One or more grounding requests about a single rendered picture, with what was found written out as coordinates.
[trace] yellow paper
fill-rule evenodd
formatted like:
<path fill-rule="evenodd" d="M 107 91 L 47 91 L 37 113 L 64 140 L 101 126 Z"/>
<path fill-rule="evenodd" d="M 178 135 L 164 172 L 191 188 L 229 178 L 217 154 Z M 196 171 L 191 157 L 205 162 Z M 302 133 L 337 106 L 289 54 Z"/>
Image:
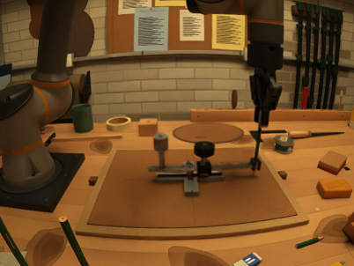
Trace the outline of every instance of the yellow paper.
<path fill-rule="evenodd" d="M 243 51 L 245 31 L 245 16 L 213 14 L 211 47 L 213 49 Z"/>
<path fill-rule="evenodd" d="M 186 0 L 155 0 L 155 6 L 186 6 Z"/>

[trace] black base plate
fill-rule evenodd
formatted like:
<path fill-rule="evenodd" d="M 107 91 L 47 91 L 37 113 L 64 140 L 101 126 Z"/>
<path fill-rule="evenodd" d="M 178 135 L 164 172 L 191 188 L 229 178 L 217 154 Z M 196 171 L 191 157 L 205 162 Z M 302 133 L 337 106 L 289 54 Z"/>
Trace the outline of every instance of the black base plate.
<path fill-rule="evenodd" d="M 62 171 L 57 178 L 52 180 L 46 187 L 37 189 L 33 192 L 24 193 L 8 193 L 0 190 L 0 206 L 11 207 L 30 211 L 53 212 L 69 187 L 77 170 L 81 167 L 85 160 L 83 153 L 50 153 L 55 161 L 62 165 Z M 0 171 L 1 187 L 6 186 L 2 175 L 3 169 Z"/>

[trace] black knob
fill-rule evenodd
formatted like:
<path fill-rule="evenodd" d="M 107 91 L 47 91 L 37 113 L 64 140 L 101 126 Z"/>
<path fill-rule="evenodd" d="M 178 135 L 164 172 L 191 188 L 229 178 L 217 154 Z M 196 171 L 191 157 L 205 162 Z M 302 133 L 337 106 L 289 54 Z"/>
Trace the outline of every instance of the black knob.
<path fill-rule="evenodd" d="M 208 158 L 214 155 L 215 145 L 212 142 L 201 141 L 195 144 L 195 155 L 200 158 Z"/>

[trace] hanging brown object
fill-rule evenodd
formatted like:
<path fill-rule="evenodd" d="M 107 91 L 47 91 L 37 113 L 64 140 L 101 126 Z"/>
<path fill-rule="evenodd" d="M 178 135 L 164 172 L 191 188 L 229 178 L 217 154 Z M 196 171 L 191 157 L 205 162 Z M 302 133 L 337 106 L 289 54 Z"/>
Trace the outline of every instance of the hanging brown object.
<path fill-rule="evenodd" d="M 236 109 L 237 107 L 237 90 L 232 90 L 232 109 Z"/>

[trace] brick wall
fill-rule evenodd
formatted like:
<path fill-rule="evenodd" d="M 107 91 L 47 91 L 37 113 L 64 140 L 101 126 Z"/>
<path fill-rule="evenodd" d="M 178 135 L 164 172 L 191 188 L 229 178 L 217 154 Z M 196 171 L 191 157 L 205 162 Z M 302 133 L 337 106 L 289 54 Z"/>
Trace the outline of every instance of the brick wall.
<path fill-rule="evenodd" d="M 340 57 L 341 63 L 354 65 L 354 3 L 350 4 L 351 0 L 307 2 L 345 10 Z M 6 63 L 14 66 L 35 63 L 38 41 L 28 31 L 31 19 L 26 0 L 1 0 L 1 3 Z M 293 1 L 284 1 L 285 56 L 294 56 L 297 51 L 297 18 L 291 15 L 294 4 Z M 95 27 L 95 41 L 88 56 L 107 53 L 106 5 L 105 0 L 88 1 L 85 11 L 92 17 Z M 242 59 L 201 56 L 101 60 L 74 63 L 74 67 L 67 69 L 69 74 L 85 74 L 88 70 L 92 73 L 90 103 L 96 122 L 120 115 L 128 115 L 133 121 L 142 117 L 189 119 L 190 108 L 231 108 L 233 89 L 238 90 L 238 108 L 254 108 L 249 86 L 249 75 L 253 69 Z M 28 79 L 32 73 L 33 70 L 14 71 L 12 80 Z M 334 108 L 338 108 L 339 93 L 343 90 L 342 108 L 352 109 L 354 70 L 341 68 L 339 76 Z M 284 62 L 284 67 L 277 72 L 278 83 L 283 87 L 279 108 L 292 108 L 295 77 L 296 63 Z M 318 83 L 319 75 L 316 78 L 315 102 Z"/>

